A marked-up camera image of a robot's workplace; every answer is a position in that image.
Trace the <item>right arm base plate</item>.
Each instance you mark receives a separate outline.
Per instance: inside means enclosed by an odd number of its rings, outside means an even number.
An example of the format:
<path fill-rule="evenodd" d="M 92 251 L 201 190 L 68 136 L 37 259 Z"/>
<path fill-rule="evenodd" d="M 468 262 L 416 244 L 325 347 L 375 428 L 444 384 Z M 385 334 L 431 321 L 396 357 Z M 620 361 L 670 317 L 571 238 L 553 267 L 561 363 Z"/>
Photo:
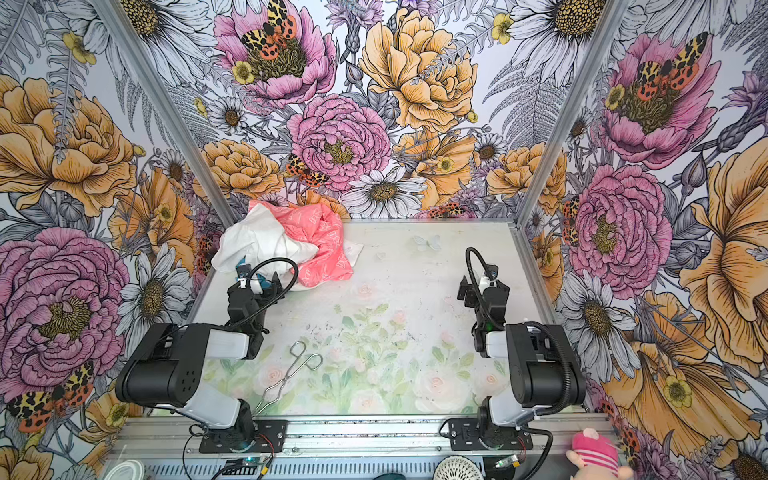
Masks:
<path fill-rule="evenodd" d="M 533 448 L 531 436 L 512 427 L 482 426 L 477 418 L 446 419 L 439 429 L 453 451 L 523 451 Z"/>

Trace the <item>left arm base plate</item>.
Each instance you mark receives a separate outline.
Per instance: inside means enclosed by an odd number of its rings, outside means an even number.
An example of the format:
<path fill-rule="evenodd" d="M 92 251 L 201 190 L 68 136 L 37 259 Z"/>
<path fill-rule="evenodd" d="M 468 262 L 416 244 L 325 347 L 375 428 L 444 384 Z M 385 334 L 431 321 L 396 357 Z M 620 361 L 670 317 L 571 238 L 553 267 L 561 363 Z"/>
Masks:
<path fill-rule="evenodd" d="M 280 453 L 287 435 L 287 420 L 257 419 L 249 426 L 214 429 L 203 436 L 202 454 Z"/>

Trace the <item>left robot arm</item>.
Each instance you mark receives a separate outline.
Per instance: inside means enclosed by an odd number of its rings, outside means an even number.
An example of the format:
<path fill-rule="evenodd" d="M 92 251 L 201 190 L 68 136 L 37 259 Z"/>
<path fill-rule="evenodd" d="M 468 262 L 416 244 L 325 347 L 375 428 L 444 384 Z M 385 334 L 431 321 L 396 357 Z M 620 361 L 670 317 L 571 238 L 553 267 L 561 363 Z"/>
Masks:
<path fill-rule="evenodd" d="M 236 272 L 227 289 L 226 322 L 150 327 L 118 375 L 115 393 L 122 402 L 196 421 L 204 442 L 216 450 L 247 452 L 263 440 L 250 405 L 206 383 L 203 367 L 210 359 L 257 357 L 268 334 L 267 310 L 297 283 L 299 267 L 274 257 Z"/>

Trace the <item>teal blue cloth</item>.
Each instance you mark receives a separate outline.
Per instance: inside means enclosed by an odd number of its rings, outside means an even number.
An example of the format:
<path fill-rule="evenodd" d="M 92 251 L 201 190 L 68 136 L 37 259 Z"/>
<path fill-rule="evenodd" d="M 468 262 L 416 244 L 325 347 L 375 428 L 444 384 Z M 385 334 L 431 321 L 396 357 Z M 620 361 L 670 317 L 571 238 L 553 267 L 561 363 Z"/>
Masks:
<path fill-rule="evenodd" d="M 246 263 L 245 259 L 242 259 L 236 266 L 236 277 L 240 282 L 256 281 L 261 282 L 264 276 L 259 273 L 259 270 L 265 266 L 264 262 L 256 264 L 254 267 L 250 263 Z"/>

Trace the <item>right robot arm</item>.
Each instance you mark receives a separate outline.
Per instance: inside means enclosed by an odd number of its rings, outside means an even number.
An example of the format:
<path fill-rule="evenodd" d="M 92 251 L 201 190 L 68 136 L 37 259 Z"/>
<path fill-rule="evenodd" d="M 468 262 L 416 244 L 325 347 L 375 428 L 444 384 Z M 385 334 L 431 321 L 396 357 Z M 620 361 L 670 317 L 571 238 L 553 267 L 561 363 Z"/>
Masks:
<path fill-rule="evenodd" d="M 511 288 L 474 247 L 464 253 L 467 274 L 457 299 L 475 316 L 471 336 L 481 357 L 507 365 L 508 386 L 486 396 L 477 410 L 475 439 L 487 448 L 524 446 L 516 434 L 532 421 L 580 405 L 586 380 L 560 325 L 506 321 Z"/>

